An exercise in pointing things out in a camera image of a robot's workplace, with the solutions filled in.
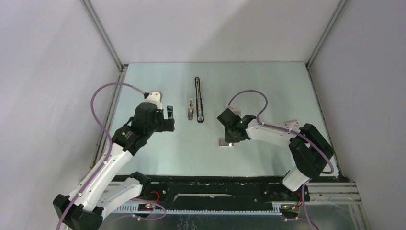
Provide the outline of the staple box tray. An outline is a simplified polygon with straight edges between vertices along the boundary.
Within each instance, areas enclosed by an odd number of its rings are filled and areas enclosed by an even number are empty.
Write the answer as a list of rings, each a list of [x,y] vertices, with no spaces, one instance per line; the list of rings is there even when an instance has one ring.
[[[227,142],[225,138],[219,138],[219,146],[220,147],[233,147],[234,143]]]

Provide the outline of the beige stapler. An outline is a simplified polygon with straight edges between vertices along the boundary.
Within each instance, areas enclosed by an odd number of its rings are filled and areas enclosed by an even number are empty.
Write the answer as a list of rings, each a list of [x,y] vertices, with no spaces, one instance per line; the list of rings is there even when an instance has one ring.
[[[194,116],[194,100],[190,98],[188,102],[188,115],[187,115],[188,120],[193,120],[193,116]]]

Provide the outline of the white red staple box sleeve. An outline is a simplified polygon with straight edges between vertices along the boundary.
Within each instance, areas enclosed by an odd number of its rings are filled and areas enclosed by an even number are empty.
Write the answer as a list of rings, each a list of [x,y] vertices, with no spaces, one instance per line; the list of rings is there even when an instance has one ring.
[[[300,122],[298,121],[298,120],[292,120],[292,121],[288,121],[288,122],[286,122],[285,123],[285,125],[288,127],[288,128],[295,128],[295,129],[299,129],[300,127],[301,127],[301,124],[300,124]]]

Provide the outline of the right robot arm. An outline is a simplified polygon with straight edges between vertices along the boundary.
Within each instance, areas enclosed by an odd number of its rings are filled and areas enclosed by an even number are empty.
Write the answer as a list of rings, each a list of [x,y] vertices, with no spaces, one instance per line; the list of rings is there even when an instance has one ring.
[[[284,176],[278,188],[279,196],[284,200],[293,199],[298,189],[310,180],[334,172],[331,158],[335,152],[312,124],[305,124],[298,129],[280,127],[260,122],[253,115],[240,117],[229,108],[217,120],[224,126],[225,141],[228,143],[260,140],[290,150],[295,165]]]

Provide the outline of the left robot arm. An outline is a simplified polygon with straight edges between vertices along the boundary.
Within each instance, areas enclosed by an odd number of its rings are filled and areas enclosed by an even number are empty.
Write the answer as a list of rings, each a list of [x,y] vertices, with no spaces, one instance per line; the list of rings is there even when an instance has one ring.
[[[58,217],[72,230],[97,230],[104,219],[132,198],[147,199],[151,186],[147,177],[136,172],[114,190],[106,187],[119,170],[130,161],[149,138],[157,132],[173,132],[173,107],[167,106],[168,117],[156,104],[143,102],[135,115],[116,130],[110,147],[95,168],[69,195],[57,195],[53,201]]]

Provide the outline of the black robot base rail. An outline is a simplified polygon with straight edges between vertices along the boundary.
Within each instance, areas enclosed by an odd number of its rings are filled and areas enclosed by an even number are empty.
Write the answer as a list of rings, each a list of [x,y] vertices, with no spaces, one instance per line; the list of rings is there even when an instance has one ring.
[[[147,200],[139,211],[152,208],[180,213],[192,212],[277,212],[298,207],[310,201],[308,188],[291,191],[282,184],[280,176],[163,176],[116,175],[112,182],[127,178],[141,180],[140,198]]]

